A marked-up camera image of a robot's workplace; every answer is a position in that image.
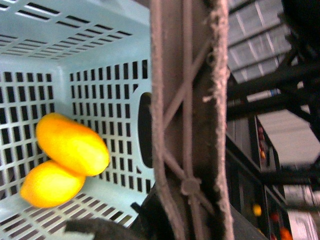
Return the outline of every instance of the metal frame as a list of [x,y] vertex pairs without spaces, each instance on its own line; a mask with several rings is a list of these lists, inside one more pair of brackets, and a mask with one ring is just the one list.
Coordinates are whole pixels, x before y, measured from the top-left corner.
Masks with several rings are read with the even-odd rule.
[[[316,109],[319,109],[320,98],[320,55],[316,52],[319,50],[319,43],[312,40],[312,37],[304,31],[303,28],[294,23],[288,16],[281,16],[286,20],[292,30],[290,42],[292,49],[285,54],[283,61],[279,64],[278,69],[262,77],[232,85],[227,90],[228,100],[233,101],[240,99],[238,105],[231,105],[227,109],[227,120],[235,120],[243,117],[256,116],[262,113],[279,111],[287,109],[298,117],[310,123],[310,127],[320,141],[319,116]],[[298,65],[292,66],[294,58],[298,58]],[[303,82],[304,87],[297,88],[297,84]],[[247,96],[260,93],[263,91],[280,90],[280,94],[255,100],[247,101]],[[301,109],[302,105],[308,105],[310,113]],[[252,146],[258,145],[252,133]],[[227,140],[227,147],[232,146],[231,141]],[[275,185],[319,185],[320,172],[315,168],[301,170],[280,170],[277,166],[275,172],[262,172],[255,163],[250,159],[245,159],[240,150],[235,151],[235,155],[241,158],[241,163],[254,178],[259,181],[265,188],[268,196],[275,201],[283,210],[299,211],[319,211],[320,206],[300,206],[288,205],[282,197],[282,194],[275,188]],[[253,155],[254,158],[260,158],[259,154]]]
[[256,0],[246,0],[241,3],[239,3],[237,6],[231,8],[229,10],[229,15],[234,14],[237,11],[240,11],[241,9],[244,9],[245,7],[249,6],[250,4],[253,4]]
[[[203,25],[201,18],[206,17],[206,21],[211,21],[212,16],[207,16],[205,11],[208,10],[200,9],[201,5],[203,2],[200,0],[153,0],[150,5],[153,49],[151,103],[153,167],[157,192],[177,240],[188,239],[189,235],[194,235],[196,240],[207,239],[208,226],[203,219],[215,214],[214,203],[208,198],[208,193],[205,195],[202,192],[200,184],[201,181],[205,181],[202,178],[213,176],[198,178],[199,173],[198,177],[195,173],[195,168],[203,160],[195,161],[201,156],[193,153],[193,150],[197,150],[193,147],[195,135],[193,113],[197,110],[197,106],[193,106],[193,101],[199,97],[193,95],[193,81],[209,53],[211,43],[213,47],[214,43],[219,45],[221,42],[225,43],[224,48],[221,48],[224,51],[222,56],[227,55],[228,9],[226,1],[216,1],[215,7],[219,10],[216,11],[216,17],[223,20],[222,29],[225,31],[223,35],[218,29],[212,33],[208,31],[209,25]],[[197,42],[204,44],[196,49],[195,46],[199,45]],[[222,65],[226,68],[226,59],[224,57],[219,59],[224,61]],[[172,180],[175,185],[180,186],[180,191],[185,197],[175,193],[177,189],[173,190]],[[223,214],[227,215],[224,217],[224,223],[231,225],[230,207],[227,205],[224,208],[226,212]],[[189,211],[191,222],[186,217]],[[231,232],[231,229],[225,230],[226,239],[232,239]]]
[[273,201],[279,209],[282,211],[282,221],[287,229],[290,229],[289,217],[287,214],[288,210],[298,209],[296,205],[288,204],[284,193],[281,189],[277,189],[272,185],[265,185],[262,181],[263,173],[260,171],[258,165],[253,162],[248,156],[246,156],[236,145],[236,143],[227,136],[226,138],[226,154],[228,156],[227,162],[229,167],[234,170],[232,176],[230,176],[230,188],[231,195],[230,201],[233,207],[241,212],[241,203],[239,199],[239,179],[238,172],[242,173],[249,181],[259,186],[260,190],[256,191],[256,199],[262,207],[262,216],[259,218],[259,226],[262,232],[266,235],[270,235],[270,219],[269,219],[269,208],[268,202]]

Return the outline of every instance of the ceiling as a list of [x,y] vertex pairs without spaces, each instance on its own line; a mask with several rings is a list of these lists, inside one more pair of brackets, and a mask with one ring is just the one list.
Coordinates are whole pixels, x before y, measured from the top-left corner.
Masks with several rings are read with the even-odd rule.
[[[229,0],[228,3],[228,66],[235,79],[242,83],[274,72],[291,49],[286,40],[290,30],[278,17],[283,13],[281,0]],[[248,100],[270,96],[271,92],[266,91]],[[306,121],[287,110],[258,118],[278,152],[280,164],[310,163],[319,154],[320,143]]]

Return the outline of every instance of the metal pole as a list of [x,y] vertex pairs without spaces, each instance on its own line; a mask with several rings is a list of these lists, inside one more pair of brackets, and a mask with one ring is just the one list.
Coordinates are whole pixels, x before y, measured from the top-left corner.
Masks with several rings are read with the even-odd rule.
[[244,1],[240,4],[238,4],[237,6],[231,8],[229,10],[229,15],[234,14],[235,12],[240,11],[241,9],[244,9],[245,7],[249,6],[250,4],[253,4],[255,1],[256,0],[247,0],[247,1]]
[[296,170],[262,172],[261,181],[266,185],[312,185],[319,184],[319,170]]
[[[297,90],[296,93],[298,94],[301,91],[303,91],[303,89]],[[306,104],[308,104],[308,101],[306,99],[297,99],[294,96],[282,93],[261,100],[230,106],[227,109],[226,118],[228,121],[230,121],[244,117],[253,117],[259,114],[266,114],[284,109],[294,110],[297,107]]]
[[288,83],[311,80],[320,76],[320,62],[301,64],[240,83],[227,90],[228,100],[245,98],[262,91],[277,89]]

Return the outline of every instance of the black metal rack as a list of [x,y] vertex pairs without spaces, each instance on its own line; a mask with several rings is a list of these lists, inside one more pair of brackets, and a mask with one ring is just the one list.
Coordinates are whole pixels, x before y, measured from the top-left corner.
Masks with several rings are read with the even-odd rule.
[[[291,29],[291,35],[287,38],[292,45],[292,50],[285,55],[278,69],[273,73],[240,84],[237,84],[231,74],[227,90],[229,135],[226,136],[226,169],[230,202],[238,212],[255,227],[260,228],[269,238],[274,233],[279,239],[280,227],[290,230],[288,210],[318,211],[320,209],[318,206],[287,204],[283,188],[283,185],[311,185],[316,189],[320,183],[317,162],[305,169],[282,169],[277,151],[256,117],[258,114],[287,109],[309,122],[311,130],[320,140],[320,45],[319,41],[316,41],[320,33],[319,28],[312,28],[307,24],[319,19],[318,16],[314,19],[309,16],[308,21],[305,22],[307,26],[301,27],[307,8],[303,7],[299,14],[295,8],[300,4],[303,5],[302,2],[305,1],[294,1],[293,6],[291,1],[283,1],[285,14],[280,18]],[[307,2],[305,3],[308,6],[312,5],[313,8],[320,9],[316,1]],[[292,66],[294,58],[298,60],[298,64]],[[303,82],[303,87],[297,87],[299,82]],[[249,95],[275,89],[278,94],[251,102],[247,100]],[[303,105],[308,105],[310,113],[302,110]],[[269,171],[264,171],[264,166],[261,164],[262,157],[265,158],[265,166]],[[250,201],[261,205],[260,217],[253,216],[252,211],[246,212],[252,204]],[[272,212],[278,212],[278,222],[271,220]]]

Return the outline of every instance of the metal bar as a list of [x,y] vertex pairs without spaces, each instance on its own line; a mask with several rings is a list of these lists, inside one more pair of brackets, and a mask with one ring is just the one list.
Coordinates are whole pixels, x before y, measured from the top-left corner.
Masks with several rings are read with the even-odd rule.
[[287,204],[287,200],[285,199],[285,193],[283,192],[283,194],[275,187],[272,186],[272,191],[270,190],[270,192],[276,196],[277,199],[280,199],[282,203]]
[[258,133],[257,133],[257,121],[258,119],[256,117],[248,118],[252,160],[255,162],[255,164],[257,164],[257,166],[260,166],[261,163],[260,163],[259,139],[258,139]]
[[269,221],[269,201],[266,186],[262,185],[258,197],[262,200],[262,219],[258,219],[259,227],[266,236],[270,236],[271,226]]
[[264,26],[262,28],[260,28],[259,30],[255,31],[254,33],[252,34],[248,34],[240,39],[237,39],[231,43],[229,43],[228,45],[228,48],[233,48],[234,46],[236,45],[239,45],[239,44],[242,44],[242,43],[245,43],[246,41],[248,40],[251,40],[251,39],[254,39],[255,37],[258,37],[262,34],[265,34],[273,29],[277,29],[279,27],[281,27],[283,25],[282,22],[277,22],[276,24],[272,24],[272,25],[269,25],[269,26]]
[[280,65],[278,66],[277,70],[280,70],[282,68],[286,68],[291,65],[292,61],[295,59],[295,57],[298,54],[297,48],[293,47],[284,57]]
[[320,179],[319,170],[262,172],[261,181],[266,185],[312,185]]
[[236,164],[230,164],[230,185],[228,186],[231,188],[231,194],[229,196],[230,202],[232,206],[241,213],[241,201],[240,201],[240,182],[239,182],[239,169]]
[[298,25],[296,21],[287,14],[283,14],[280,17],[284,19],[294,35],[299,36],[302,41],[307,42],[312,48],[317,49],[317,47],[315,47],[319,45],[319,37],[317,35],[308,31],[303,25]]
[[302,118],[303,120],[305,120],[305,121],[307,121],[307,122],[309,122],[311,124],[315,121],[315,118],[311,114],[303,111],[301,109],[301,107],[288,107],[287,109],[291,113],[297,115],[299,118]]
[[286,205],[287,205],[287,201],[280,201],[279,200],[279,196],[278,194],[274,191],[272,191],[270,188],[268,188],[267,186],[264,186],[265,192],[267,194],[269,194],[269,196],[272,198],[272,200],[283,210],[286,210]]
[[244,9],[245,7],[249,6],[250,4],[253,4],[256,0],[246,0],[240,4],[238,4],[237,6],[231,8],[229,10],[229,15],[234,14],[235,12]]
[[225,146],[226,153],[231,156],[230,160],[249,174],[254,181],[260,182],[259,167],[239,149],[228,134],[225,137]]
[[312,206],[312,205],[286,205],[286,211],[299,211],[299,212],[320,212],[320,206]]
[[309,89],[306,87],[297,88],[296,83],[284,85],[278,89],[281,91],[281,93],[291,97],[293,99],[293,103],[303,101],[305,104],[310,104],[313,99],[312,93],[309,91]]
[[[254,117],[260,114],[271,113],[275,111],[281,111],[289,108],[292,104],[294,97],[290,97],[286,94],[279,94],[268,98],[251,101],[244,104],[238,104],[227,108],[227,121],[241,119],[244,117]],[[298,106],[307,104],[305,100],[301,100],[296,103]]]
[[266,61],[272,60],[272,59],[274,59],[274,58],[278,58],[278,57],[280,57],[280,56],[282,56],[282,55],[285,55],[285,54],[287,54],[289,51],[290,51],[290,50],[284,50],[284,51],[280,51],[280,52],[273,53],[272,55],[265,56],[265,57],[263,57],[263,58],[261,58],[261,59],[258,59],[257,61],[249,62],[249,63],[246,64],[246,65],[242,65],[242,66],[240,66],[240,67],[238,67],[238,68],[232,69],[232,72],[233,72],[233,73],[236,73],[236,72],[239,72],[239,71],[241,71],[241,70],[251,68],[251,67],[253,67],[253,66],[255,66],[255,65],[258,65],[258,64],[261,64],[261,63],[263,63],[263,62],[266,62]]
[[262,91],[280,88],[288,83],[311,80],[320,76],[320,62],[312,62],[280,69],[276,72],[240,83],[227,90],[228,100],[245,98]]

